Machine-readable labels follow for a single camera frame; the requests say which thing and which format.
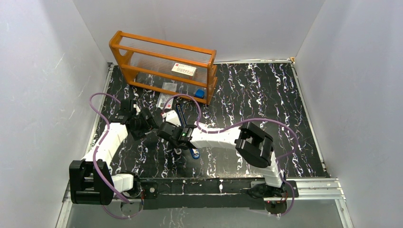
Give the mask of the blue stapler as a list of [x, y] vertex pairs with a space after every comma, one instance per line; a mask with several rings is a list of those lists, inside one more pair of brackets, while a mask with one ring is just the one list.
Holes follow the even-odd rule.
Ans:
[[[175, 105], [175, 111], [176, 111], [176, 113], [178, 114], [178, 117], [179, 117], [181, 126], [182, 126], [182, 127], [185, 127], [186, 124], [187, 124], [187, 122], [186, 122], [186, 118], [184, 117], [184, 113], [183, 113], [183, 110], [182, 110], [182, 105], [179, 104], [179, 103], [177, 103], [177, 104]], [[198, 149], [190, 148], [189, 151], [190, 151], [191, 156], [192, 156], [194, 159], [198, 159], [198, 158], [200, 157], [200, 153], [199, 153], [199, 150], [198, 150]]]

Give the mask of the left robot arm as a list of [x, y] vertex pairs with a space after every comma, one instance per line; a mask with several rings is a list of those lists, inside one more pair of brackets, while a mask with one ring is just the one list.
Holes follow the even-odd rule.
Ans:
[[101, 136], [90, 152], [69, 166], [70, 194], [74, 204], [109, 205], [114, 197], [128, 202], [123, 192], [131, 198], [142, 192], [142, 185], [135, 180], [134, 173], [112, 175], [110, 163], [128, 136], [134, 140], [144, 138], [158, 128], [158, 119], [149, 108], [140, 108], [133, 100], [119, 104], [119, 110], [110, 119], [100, 115], [106, 123]]

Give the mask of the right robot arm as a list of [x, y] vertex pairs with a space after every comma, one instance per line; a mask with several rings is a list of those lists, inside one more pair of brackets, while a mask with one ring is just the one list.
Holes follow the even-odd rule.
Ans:
[[259, 168], [264, 183], [252, 184], [247, 193], [253, 198], [280, 197], [286, 193], [283, 172], [278, 167], [273, 138], [252, 122], [242, 122], [228, 130], [203, 123], [183, 125], [174, 111], [163, 114], [157, 136], [174, 149], [222, 148], [235, 150], [250, 166]]

